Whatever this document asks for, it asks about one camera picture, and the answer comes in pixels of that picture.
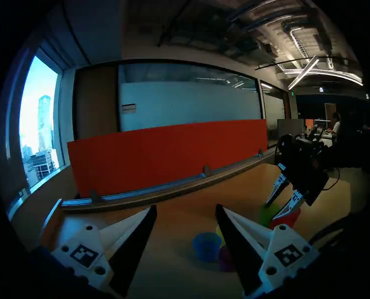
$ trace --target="red panel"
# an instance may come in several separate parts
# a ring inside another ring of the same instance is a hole
[[[249,158],[267,149],[265,120],[196,123],[69,142],[81,197],[151,187]]]

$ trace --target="glass wall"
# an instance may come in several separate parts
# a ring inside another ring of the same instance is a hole
[[[34,57],[23,89],[19,135],[21,157],[29,187],[33,187],[60,165],[55,140],[53,109],[58,74]]]
[[[267,121],[268,146],[274,146],[278,140],[278,119],[286,118],[287,93],[275,86],[261,81],[264,98],[265,119]]]
[[[121,65],[122,131],[261,119],[257,82],[212,67],[178,63]]]

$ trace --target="table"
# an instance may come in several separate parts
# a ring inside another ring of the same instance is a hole
[[[157,203],[157,220],[127,298],[241,299],[243,289],[237,274],[220,272],[218,263],[199,261],[191,242],[198,233],[215,231],[217,203],[258,221],[259,209],[279,174],[277,166],[261,164],[205,189]],[[335,181],[330,178],[327,186]],[[282,206],[291,194],[290,185],[275,202]],[[66,215],[58,231],[56,245],[61,246],[86,223],[104,228],[144,208]],[[339,180],[330,191],[323,191],[311,207],[304,204],[301,210],[294,228],[308,240],[349,213],[349,183]]]

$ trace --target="led light strip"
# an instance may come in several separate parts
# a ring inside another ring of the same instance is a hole
[[[199,79],[199,80],[217,80],[217,81],[225,81],[225,82],[227,82],[228,84],[229,84],[229,83],[231,83],[231,82],[229,82],[228,80],[221,79],[221,78],[195,78],[195,79]]]
[[[272,89],[272,86],[271,85],[268,85],[268,84],[265,84],[265,83],[261,83],[261,86],[264,86],[266,88]]]
[[[238,83],[235,83],[234,85],[232,85],[233,88],[236,88],[236,87],[239,87],[239,86],[242,86],[244,84],[243,81],[240,81]]]
[[[319,59],[316,55],[311,59],[311,61],[307,64],[307,66],[301,71],[301,73],[290,83],[288,89],[291,90],[297,83],[300,82],[301,79],[304,78],[305,75],[308,74],[309,71],[319,62]]]
[[[303,70],[301,69],[295,69],[295,70],[286,70],[284,73],[286,75],[290,74],[300,74]],[[355,74],[348,74],[345,72],[337,72],[337,71],[330,71],[330,70],[311,70],[309,72],[310,75],[325,75],[325,76],[333,76],[333,77],[338,77],[342,79],[349,80],[351,82],[354,82],[360,86],[363,86],[362,79],[358,77]]]

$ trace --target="exposed ceiling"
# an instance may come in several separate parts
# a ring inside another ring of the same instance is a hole
[[[202,49],[260,67],[291,60],[269,66],[285,85],[307,65],[308,57],[317,55],[314,70],[329,70],[332,76],[309,74],[297,88],[361,89],[344,78],[363,80],[352,49],[310,0],[132,0],[128,23],[137,25],[141,34],[161,30],[157,45]]]

